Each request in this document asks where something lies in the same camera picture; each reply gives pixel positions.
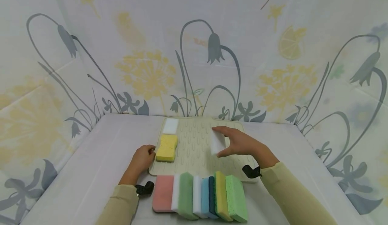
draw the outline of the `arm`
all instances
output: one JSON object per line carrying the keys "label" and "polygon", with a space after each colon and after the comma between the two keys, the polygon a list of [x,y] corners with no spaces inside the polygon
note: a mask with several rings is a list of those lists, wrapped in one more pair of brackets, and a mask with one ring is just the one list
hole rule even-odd
{"label": "arm", "polygon": [[140,174],[152,164],[155,158],[154,149],[153,145],[141,146],[137,149],[97,220],[97,225],[129,225],[131,223],[139,200],[135,185]]}
{"label": "arm", "polygon": [[261,181],[291,225],[337,224],[283,163],[261,170]]}
{"label": "arm", "polygon": [[214,127],[230,139],[230,146],[217,157],[252,155],[261,168],[261,181],[281,208],[290,225],[337,224],[322,204],[306,189],[263,143],[237,129]]}

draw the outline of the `white sponge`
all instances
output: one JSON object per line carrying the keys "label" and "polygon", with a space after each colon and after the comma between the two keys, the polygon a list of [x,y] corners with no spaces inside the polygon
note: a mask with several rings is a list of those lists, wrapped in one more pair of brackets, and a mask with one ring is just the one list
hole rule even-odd
{"label": "white sponge", "polygon": [[212,155],[216,155],[217,153],[226,148],[224,134],[221,134],[216,131],[211,131],[210,140],[210,152],[212,153]]}
{"label": "white sponge", "polygon": [[163,134],[175,135],[176,129],[178,129],[178,118],[166,118],[163,127]]}
{"label": "white sponge", "polygon": [[200,218],[207,218],[202,213],[202,178],[194,176],[193,181],[193,213]]}
{"label": "white sponge", "polygon": [[174,184],[172,187],[172,200],[171,200],[171,210],[174,212],[178,212],[180,179],[181,179],[181,174],[174,175]]}

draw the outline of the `left hand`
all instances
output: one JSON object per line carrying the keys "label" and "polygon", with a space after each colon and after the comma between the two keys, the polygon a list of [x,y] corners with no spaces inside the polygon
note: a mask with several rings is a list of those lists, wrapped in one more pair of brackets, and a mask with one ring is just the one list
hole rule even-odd
{"label": "left hand", "polygon": [[155,159],[155,146],[143,145],[133,154],[131,163],[124,172],[119,185],[136,185],[140,174],[151,166]]}

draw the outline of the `green sponge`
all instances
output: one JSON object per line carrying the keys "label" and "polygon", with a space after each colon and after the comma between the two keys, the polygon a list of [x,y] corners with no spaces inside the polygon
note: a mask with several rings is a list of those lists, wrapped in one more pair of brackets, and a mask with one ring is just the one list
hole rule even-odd
{"label": "green sponge", "polygon": [[242,182],[237,177],[229,175],[225,177],[225,183],[230,217],[241,223],[247,222],[248,211]]}
{"label": "green sponge", "polygon": [[179,179],[178,214],[188,220],[196,220],[193,213],[193,180],[188,172],[181,174]]}

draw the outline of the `lemon slice print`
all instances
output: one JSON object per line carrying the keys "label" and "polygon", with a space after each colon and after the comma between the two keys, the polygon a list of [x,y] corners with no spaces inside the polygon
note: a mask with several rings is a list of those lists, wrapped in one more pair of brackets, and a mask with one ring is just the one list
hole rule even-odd
{"label": "lemon slice print", "polygon": [[280,37],[279,54],[288,60],[295,60],[301,57],[302,53],[299,42],[306,35],[306,28],[299,28],[294,31],[293,26],[289,26]]}

